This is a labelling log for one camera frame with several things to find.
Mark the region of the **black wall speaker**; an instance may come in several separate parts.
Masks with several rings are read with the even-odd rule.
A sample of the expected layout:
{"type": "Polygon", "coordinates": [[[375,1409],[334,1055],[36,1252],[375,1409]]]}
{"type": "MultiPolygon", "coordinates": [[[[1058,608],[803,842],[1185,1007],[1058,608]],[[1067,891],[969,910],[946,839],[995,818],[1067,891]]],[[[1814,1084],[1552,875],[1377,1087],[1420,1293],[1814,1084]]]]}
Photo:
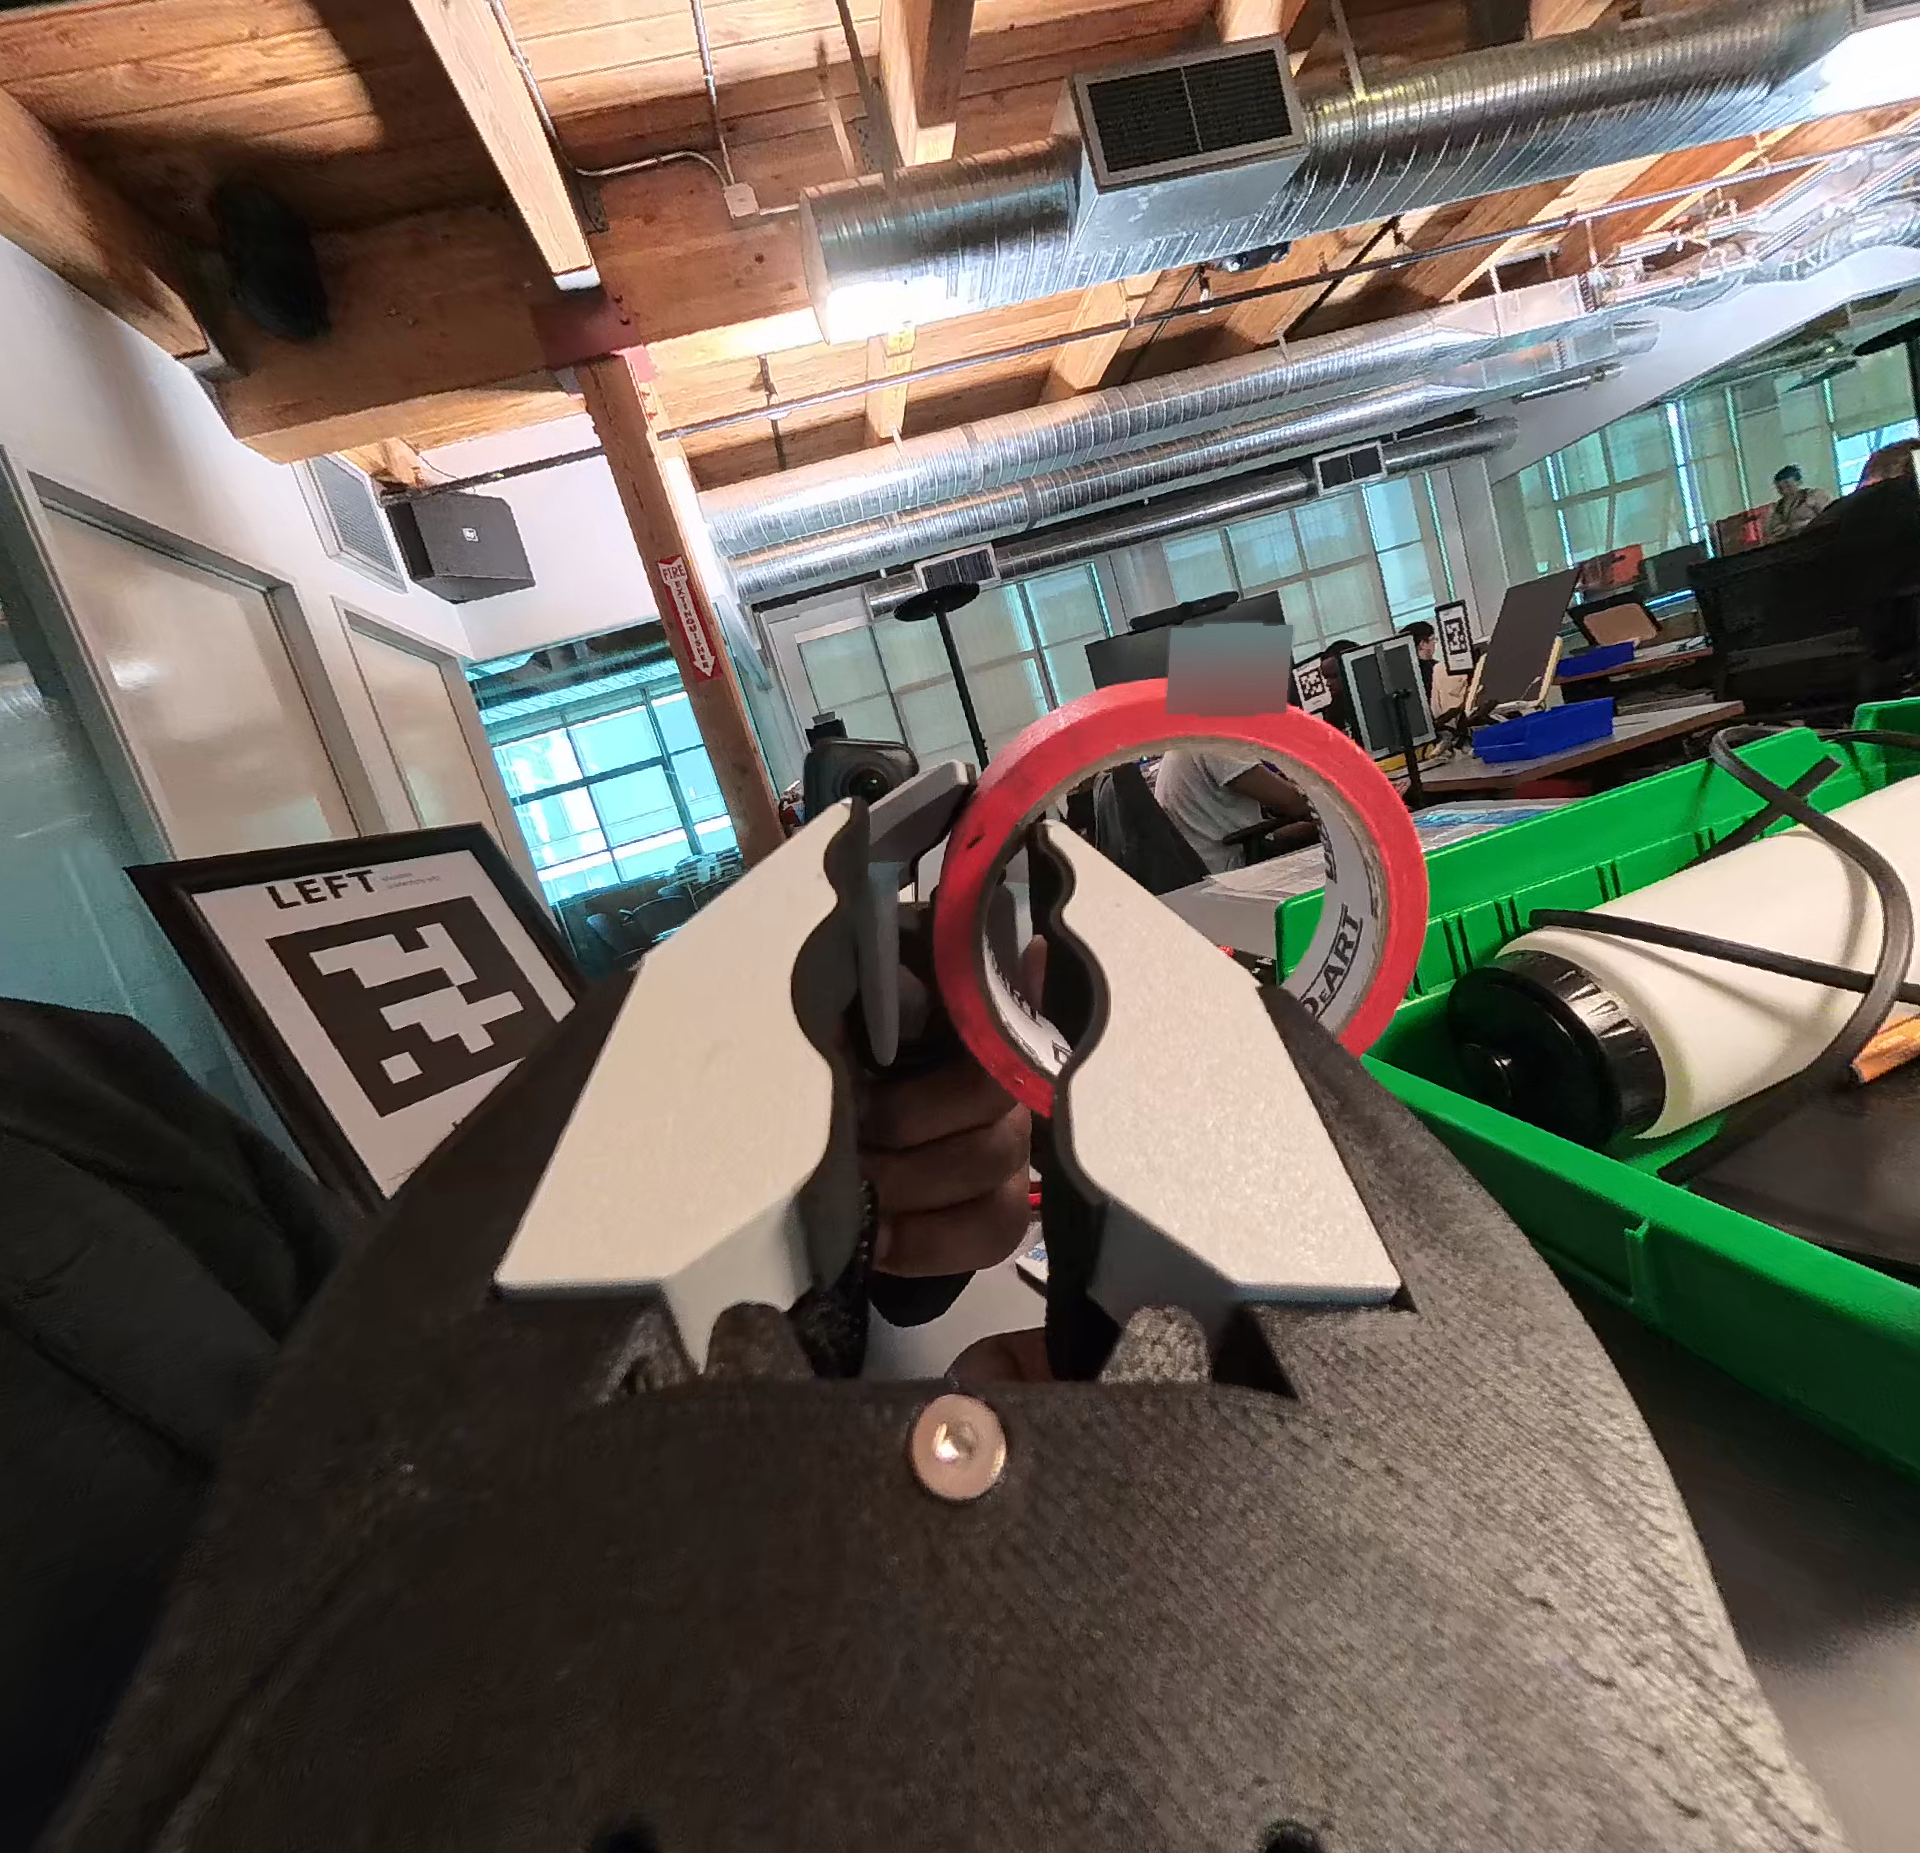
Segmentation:
{"type": "Polygon", "coordinates": [[[535,585],[526,539],[506,500],[420,494],[385,505],[412,585],[469,604],[535,585]]]}

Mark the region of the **large duct with vent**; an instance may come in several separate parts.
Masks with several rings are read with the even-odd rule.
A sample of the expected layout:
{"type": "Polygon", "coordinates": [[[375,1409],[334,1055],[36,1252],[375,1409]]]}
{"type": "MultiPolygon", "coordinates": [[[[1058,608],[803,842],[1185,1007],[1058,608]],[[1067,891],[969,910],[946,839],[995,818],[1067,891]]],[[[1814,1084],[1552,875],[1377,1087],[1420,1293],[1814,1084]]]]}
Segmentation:
{"type": "Polygon", "coordinates": [[[1915,97],[1915,0],[1724,0],[1305,95],[1279,39],[1080,72],[1065,130],[803,192],[828,341],[1915,97]]]}

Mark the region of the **black floor lamp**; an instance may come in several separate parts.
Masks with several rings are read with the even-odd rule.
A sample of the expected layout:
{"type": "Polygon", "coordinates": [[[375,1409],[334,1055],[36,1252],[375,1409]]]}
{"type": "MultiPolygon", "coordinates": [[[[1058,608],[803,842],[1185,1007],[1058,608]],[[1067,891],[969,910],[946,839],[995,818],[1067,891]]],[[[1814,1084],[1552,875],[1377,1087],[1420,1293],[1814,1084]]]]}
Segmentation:
{"type": "Polygon", "coordinates": [[[976,597],[979,597],[979,584],[971,584],[971,579],[946,584],[939,590],[910,594],[900,604],[896,618],[903,618],[903,623],[931,618],[937,623],[939,649],[942,649],[942,659],[946,659],[946,675],[951,675],[951,683],[953,683],[953,699],[959,699],[969,743],[971,743],[971,762],[976,762],[976,773],[982,773],[991,765],[991,749],[987,749],[987,738],[982,738],[982,729],[979,729],[979,717],[976,717],[965,659],[961,659],[953,629],[951,629],[951,615],[969,608],[976,597]]]}

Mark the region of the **plastic-sleeved paper sheet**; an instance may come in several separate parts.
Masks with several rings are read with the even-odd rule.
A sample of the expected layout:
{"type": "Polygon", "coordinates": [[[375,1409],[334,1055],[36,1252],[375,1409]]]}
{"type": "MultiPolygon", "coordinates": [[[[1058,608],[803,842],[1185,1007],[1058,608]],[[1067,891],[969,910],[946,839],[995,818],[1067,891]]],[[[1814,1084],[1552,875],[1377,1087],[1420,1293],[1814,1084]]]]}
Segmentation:
{"type": "Polygon", "coordinates": [[[1415,807],[1411,822],[1420,842],[1420,851],[1441,851],[1472,839],[1508,835],[1559,807],[1569,807],[1569,804],[1547,802],[1547,797],[1446,802],[1446,804],[1415,807]]]}

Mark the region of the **red tape roll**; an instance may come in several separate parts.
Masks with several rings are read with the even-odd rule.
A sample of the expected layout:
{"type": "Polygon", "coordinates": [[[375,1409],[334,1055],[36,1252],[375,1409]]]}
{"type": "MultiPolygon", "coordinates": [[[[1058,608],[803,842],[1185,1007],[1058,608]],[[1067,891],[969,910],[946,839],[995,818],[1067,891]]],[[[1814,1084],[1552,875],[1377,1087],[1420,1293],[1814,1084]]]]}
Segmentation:
{"type": "Polygon", "coordinates": [[[1038,1118],[1067,1041],[1016,1001],[987,947],[987,903],[1029,831],[1082,779],[1172,745],[1270,762],[1325,839],[1321,916],[1282,987],[1348,1053],[1369,1053],[1411,994],[1429,937],[1429,865],[1403,797],[1348,737],[1305,709],[1172,715],[1166,680],[1097,689],[1022,729],[976,779],[942,844],[931,977],[971,1061],[1038,1118]]]}

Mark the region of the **black mat sheet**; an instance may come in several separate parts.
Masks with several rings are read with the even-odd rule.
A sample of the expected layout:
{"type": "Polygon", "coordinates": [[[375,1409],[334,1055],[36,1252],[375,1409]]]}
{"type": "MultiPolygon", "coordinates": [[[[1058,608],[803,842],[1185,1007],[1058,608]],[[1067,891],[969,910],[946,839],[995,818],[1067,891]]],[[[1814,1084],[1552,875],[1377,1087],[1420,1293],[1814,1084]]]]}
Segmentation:
{"type": "Polygon", "coordinates": [[[1915,1283],[1915,1063],[1805,1102],[1692,1191],[1915,1283]]]}

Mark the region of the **black computer monitor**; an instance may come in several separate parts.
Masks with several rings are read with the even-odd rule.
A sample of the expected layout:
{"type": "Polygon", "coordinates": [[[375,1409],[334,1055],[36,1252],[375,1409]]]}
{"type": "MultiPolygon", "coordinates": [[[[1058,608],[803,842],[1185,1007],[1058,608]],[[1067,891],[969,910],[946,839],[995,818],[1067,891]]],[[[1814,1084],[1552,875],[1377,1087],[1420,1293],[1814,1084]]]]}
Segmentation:
{"type": "Polygon", "coordinates": [[[1876,703],[1915,680],[1915,480],[1694,573],[1718,689],[1749,709],[1876,703]]]}

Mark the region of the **green plastic bin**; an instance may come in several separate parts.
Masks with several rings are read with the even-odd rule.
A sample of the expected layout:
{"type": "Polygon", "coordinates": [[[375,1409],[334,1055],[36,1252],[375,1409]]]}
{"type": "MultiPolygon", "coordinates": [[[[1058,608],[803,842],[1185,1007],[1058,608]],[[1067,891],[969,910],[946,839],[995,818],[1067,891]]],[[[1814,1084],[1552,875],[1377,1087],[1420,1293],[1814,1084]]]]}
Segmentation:
{"type": "Polygon", "coordinates": [[[1539,1252],[1741,1388],[1915,1479],[1915,1283],[1660,1178],[1715,1123],[1618,1159],[1468,1095],[1446,1033],[1456,977],[1535,910],[1590,910],[1692,865],[1763,802],[1704,762],[1528,818],[1441,817],[1429,937],[1363,1063],[1478,1177],[1539,1252]]]}

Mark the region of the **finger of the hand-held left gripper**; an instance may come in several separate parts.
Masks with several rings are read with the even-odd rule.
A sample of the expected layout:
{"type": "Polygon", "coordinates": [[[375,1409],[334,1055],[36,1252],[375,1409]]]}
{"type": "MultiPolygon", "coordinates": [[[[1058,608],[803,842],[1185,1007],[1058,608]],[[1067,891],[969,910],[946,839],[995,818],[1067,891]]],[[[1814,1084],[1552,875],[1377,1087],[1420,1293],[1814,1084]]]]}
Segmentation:
{"type": "Polygon", "coordinates": [[[873,1069],[919,1047],[931,1018],[937,990],[920,970],[931,903],[920,901],[920,861],[942,861],[971,783],[971,765],[939,762],[871,804],[859,879],[859,1013],[873,1069]]]}

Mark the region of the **white bottle black base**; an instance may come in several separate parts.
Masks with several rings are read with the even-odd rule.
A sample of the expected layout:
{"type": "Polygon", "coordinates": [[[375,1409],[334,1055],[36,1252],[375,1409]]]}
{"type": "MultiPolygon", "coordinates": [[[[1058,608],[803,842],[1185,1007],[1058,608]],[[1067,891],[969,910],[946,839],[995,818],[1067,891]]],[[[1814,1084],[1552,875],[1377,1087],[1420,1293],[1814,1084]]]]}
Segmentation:
{"type": "Polygon", "coordinates": [[[1915,779],[1710,857],[1602,908],[1535,903],[1465,971],[1446,1026],[1477,1095],[1577,1146],[1667,1140],[1805,1073],[1885,958],[1885,901],[1915,908],[1915,779]]]}

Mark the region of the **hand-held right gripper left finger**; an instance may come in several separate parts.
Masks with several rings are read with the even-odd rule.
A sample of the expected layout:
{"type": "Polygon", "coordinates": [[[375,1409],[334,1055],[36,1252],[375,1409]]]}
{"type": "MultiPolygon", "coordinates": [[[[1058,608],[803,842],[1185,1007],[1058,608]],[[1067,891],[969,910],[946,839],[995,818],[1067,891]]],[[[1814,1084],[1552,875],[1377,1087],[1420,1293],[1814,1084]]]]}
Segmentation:
{"type": "Polygon", "coordinates": [[[865,884],[868,804],[849,802],[641,962],[497,1293],[647,1293],[708,1361],[724,1311],[791,1311],[844,1274],[865,884]]]}

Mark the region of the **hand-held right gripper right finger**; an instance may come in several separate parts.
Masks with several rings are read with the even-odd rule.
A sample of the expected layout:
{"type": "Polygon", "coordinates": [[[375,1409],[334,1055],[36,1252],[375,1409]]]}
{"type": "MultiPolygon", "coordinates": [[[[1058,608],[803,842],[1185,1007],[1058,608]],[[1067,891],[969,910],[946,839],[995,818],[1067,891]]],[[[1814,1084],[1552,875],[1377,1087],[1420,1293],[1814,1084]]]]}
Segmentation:
{"type": "Polygon", "coordinates": [[[1403,1302],[1397,1266],[1261,987],[1088,842],[1030,831],[1050,1080],[1047,1358],[1097,1380],[1149,1311],[1235,1353],[1256,1314],[1403,1302]]]}

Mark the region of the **small upright screen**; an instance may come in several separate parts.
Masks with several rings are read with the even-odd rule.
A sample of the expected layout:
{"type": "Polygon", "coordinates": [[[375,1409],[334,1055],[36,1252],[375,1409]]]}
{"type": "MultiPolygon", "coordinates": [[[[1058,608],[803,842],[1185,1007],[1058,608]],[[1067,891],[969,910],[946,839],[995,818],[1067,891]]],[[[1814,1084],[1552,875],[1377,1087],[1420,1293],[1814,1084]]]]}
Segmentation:
{"type": "Polygon", "coordinates": [[[1355,743],[1373,757],[1420,755],[1435,738],[1424,668],[1411,636],[1384,636],[1341,654],[1355,743]]]}

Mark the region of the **black framed marker sign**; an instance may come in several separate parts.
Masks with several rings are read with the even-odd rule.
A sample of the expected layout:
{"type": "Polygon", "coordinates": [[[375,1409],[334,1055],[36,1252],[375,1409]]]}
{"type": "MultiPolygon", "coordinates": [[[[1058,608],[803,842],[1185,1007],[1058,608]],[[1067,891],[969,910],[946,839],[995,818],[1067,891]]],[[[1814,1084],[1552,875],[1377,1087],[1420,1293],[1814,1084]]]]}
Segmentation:
{"type": "Polygon", "coordinates": [[[316,1178],[378,1212],[588,994],[480,822],[129,865],[316,1178]]]}

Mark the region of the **wooden post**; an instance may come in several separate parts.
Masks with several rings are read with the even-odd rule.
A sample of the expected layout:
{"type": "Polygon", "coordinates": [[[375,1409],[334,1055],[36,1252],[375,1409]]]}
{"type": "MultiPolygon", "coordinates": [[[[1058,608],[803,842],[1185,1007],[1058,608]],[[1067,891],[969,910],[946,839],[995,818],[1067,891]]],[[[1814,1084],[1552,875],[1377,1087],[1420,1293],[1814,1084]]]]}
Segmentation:
{"type": "Polygon", "coordinates": [[[723,785],[736,848],[748,865],[759,865],[782,842],[781,807],[723,623],[696,569],[682,501],[665,480],[647,387],[638,379],[633,353],[595,356],[577,375],[723,785]]]}

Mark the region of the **silver air duct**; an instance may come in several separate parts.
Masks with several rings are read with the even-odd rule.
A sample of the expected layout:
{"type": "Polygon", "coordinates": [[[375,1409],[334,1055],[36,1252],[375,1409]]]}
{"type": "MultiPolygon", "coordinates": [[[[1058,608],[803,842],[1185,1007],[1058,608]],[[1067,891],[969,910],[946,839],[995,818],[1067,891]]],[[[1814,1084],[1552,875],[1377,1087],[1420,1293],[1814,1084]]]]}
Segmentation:
{"type": "Polygon", "coordinates": [[[1547,280],[769,475],[698,511],[754,608],[1397,435],[1655,345],[1645,308],[1594,308],[1577,280],[1547,280]]]}

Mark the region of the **red post sign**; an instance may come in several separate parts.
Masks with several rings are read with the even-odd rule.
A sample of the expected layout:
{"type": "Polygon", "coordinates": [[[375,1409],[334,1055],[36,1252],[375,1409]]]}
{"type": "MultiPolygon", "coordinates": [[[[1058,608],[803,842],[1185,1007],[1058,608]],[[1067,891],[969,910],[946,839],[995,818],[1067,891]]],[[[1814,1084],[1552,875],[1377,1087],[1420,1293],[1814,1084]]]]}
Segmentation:
{"type": "Polygon", "coordinates": [[[712,683],[724,668],[724,632],[712,615],[712,597],[698,573],[682,555],[664,555],[655,564],[661,618],[675,618],[685,649],[685,668],[698,683],[712,683]]]}

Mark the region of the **small blue parts tray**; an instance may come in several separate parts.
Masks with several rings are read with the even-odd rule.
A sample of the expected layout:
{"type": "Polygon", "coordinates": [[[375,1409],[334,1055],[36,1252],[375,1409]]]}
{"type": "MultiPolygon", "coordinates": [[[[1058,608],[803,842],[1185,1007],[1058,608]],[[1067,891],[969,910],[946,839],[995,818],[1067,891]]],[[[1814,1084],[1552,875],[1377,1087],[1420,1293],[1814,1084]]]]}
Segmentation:
{"type": "Polygon", "coordinates": [[[1591,696],[1581,703],[1559,703],[1535,715],[1477,723],[1472,755],[1483,765],[1535,765],[1581,745],[1611,743],[1618,703],[1591,696]]]}

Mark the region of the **large black display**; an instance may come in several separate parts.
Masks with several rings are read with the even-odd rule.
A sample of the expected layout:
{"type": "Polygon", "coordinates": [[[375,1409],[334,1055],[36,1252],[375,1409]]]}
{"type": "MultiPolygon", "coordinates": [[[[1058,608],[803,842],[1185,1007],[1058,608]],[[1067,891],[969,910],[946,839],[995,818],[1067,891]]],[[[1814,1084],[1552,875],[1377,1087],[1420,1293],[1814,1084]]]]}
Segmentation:
{"type": "Polygon", "coordinates": [[[1270,715],[1292,703],[1292,632],[1282,623],[1188,623],[1093,642],[1097,689],[1161,680],[1172,715],[1270,715]]]}

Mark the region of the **grey tilted panel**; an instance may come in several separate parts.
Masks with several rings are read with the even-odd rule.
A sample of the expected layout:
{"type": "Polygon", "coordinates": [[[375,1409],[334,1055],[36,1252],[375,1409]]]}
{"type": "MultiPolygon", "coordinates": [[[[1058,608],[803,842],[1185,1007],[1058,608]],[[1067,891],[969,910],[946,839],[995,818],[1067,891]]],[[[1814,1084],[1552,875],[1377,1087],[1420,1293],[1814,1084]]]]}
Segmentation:
{"type": "Polygon", "coordinates": [[[1472,721],[1543,703],[1577,579],[1577,569],[1559,569],[1505,590],[1495,636],[1478,659],[1472,721]]]}

